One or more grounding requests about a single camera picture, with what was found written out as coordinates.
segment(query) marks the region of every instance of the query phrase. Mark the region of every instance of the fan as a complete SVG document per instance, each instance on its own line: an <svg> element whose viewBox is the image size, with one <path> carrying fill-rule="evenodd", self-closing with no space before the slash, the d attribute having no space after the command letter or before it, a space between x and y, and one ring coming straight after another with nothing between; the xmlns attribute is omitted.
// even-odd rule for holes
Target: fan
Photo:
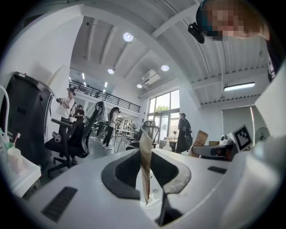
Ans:
<svg viewBox="0 0 286 229"><path fill-rule="evenodd" d="M179 132L177 126L171 126L170 131L169 131L169 136L176 139L176 134Z"/></svg>
<svg viewBox="0 0 286 229"><path fill-rule="evenodd" d="M270 136L269 131L265 127L259 128L255 133L255 142L264 141Z"/></svg>

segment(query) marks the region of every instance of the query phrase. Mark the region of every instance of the green foliage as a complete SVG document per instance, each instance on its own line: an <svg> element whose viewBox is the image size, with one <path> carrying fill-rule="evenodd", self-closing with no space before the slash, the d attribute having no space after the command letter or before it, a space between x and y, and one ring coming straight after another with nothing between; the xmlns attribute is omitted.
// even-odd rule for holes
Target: green foliage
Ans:
<svg viewBox="0 0 286 229"><path fill-rule="evenodd" d="M155 112L163 111L163 110L169 110L169 107L168 106L158 106L156 108Z"/></svg>

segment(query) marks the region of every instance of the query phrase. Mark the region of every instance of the chair armrest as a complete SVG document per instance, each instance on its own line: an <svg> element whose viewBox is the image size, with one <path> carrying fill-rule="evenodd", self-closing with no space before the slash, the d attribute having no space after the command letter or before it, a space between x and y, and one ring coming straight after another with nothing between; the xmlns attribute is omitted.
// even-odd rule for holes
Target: chair armrest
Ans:
<svg viewBox="0 0 286 229"><path fill-rule="evenodd" d="M69 120L65 120L65 119L63 119L61 122L64 122L64 123L67 123L67 124L72 125L72 122L71 122L71 121L69 121Z"/></svg>
<svg viewBox="0 0 286 229"><path fill-rule="evenodd" d="M62 121L56 120L56 119L52 119L52 122L59 124L60 126L66 127L66 128L72 128L72 125L64 123Z"/></svg>

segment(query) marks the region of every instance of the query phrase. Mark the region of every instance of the cup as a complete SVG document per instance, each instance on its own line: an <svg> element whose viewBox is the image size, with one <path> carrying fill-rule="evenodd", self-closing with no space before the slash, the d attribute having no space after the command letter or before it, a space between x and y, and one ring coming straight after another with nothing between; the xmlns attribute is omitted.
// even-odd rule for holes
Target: cup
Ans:
<svg viewBox="0 0 286 229"><path fill-rule="evenodd" d="M21 151L18 148L8 149L8 160L11 165L12 170L15 173L20 173L23 169L23 161L21 157Z"/></svg>

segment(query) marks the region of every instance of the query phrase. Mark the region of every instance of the black hair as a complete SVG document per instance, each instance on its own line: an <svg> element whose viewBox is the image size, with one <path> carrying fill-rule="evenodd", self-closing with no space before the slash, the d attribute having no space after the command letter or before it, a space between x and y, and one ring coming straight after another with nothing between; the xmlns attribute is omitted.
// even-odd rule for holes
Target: black hair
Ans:
<svg viewBox="0 0 286 229"><path fill-rule="evenodd" d="M119 108L116 106L116 107L114 107L114 108L111 109L111 111L110 111L110 113L109 113L109 121L111 121L113 112L114 112L115 110L119 110Z"/></svg>

